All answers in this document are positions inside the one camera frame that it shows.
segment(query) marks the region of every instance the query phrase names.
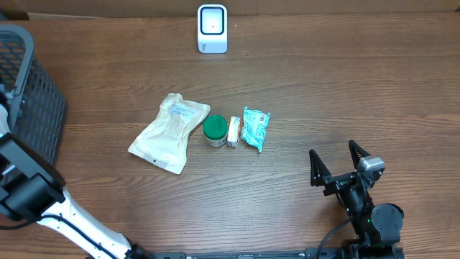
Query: sealed pouch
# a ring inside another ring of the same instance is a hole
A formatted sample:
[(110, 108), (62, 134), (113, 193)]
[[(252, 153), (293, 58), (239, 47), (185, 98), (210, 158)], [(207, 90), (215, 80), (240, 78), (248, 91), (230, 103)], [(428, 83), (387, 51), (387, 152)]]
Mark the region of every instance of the sealed pouch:
[(241, 129), (241, 138), (248, 144), (257, 147), (259, 153), (262, 152), (262, 148), (264, 146), (269, 120), (270, 113), (265, 114), (261, 111), (250, 110), (247, 107), (244, 107), (244, 126)]
[(128, 151), (180, 174), (187, 163), (188, 135), (208, 116), (209, 110), (207, 104), (184, 101), (180, 94), (168, 94), (157, 118), (137, 136)]

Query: green jar lid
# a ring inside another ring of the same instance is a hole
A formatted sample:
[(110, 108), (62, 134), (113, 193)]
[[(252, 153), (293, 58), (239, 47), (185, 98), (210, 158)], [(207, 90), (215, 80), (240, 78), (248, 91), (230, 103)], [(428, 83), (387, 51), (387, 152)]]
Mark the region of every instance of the green jar lid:
[(204, 121), (204, 135), (210, 140), (221, 140), (228, 130), (227, 121), (220, 115), (209, 116)]

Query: wood grain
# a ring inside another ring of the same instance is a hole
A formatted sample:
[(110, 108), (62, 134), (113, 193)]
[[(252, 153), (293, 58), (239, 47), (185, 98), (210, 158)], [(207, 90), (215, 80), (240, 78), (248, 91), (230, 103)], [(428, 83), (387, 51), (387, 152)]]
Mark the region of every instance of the wood grain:
[[(334, 174), (347, 141), (383, 157), (370, 191), (405, 210), (407, 258), (460, 254), (460, 14), (230, 17), (229, 51), (202, 55), (194, 18), (22, 22), (69, 104), (57, 168), (78, 202), (147, 249), (302, 250), (346, 217), (310, 187), (308, 150)], [(170, 92), (227, 119), (271, 112), (262, 154), (212, 148), (199, 127), (180, 176), (130, 155)], [(352, 237), (350, 227), (326, 246)], [(0, 232), (0, 258), (82, 258), (39, 226)]]

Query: beige pouch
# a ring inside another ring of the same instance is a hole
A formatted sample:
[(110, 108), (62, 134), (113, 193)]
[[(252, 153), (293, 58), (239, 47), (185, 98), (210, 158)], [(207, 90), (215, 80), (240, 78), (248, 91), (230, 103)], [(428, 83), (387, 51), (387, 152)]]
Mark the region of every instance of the beige pouch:
[(180, 174), (187, 163), (188, 135), (208, 116), (209, 110), (207, 104), (184, 101), (180, 94), (168, 94), (157, 118), (137, 136), (128, 151)]

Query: jar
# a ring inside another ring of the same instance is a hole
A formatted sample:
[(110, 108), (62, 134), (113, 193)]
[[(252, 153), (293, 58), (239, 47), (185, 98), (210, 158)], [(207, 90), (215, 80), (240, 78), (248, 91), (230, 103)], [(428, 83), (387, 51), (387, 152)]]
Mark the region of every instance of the jar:
[(212, 115), (205, 119), (203, 131), (206, 142), (211, 147), (221, 147), (227, 142), (227, 121), (220, 115)]

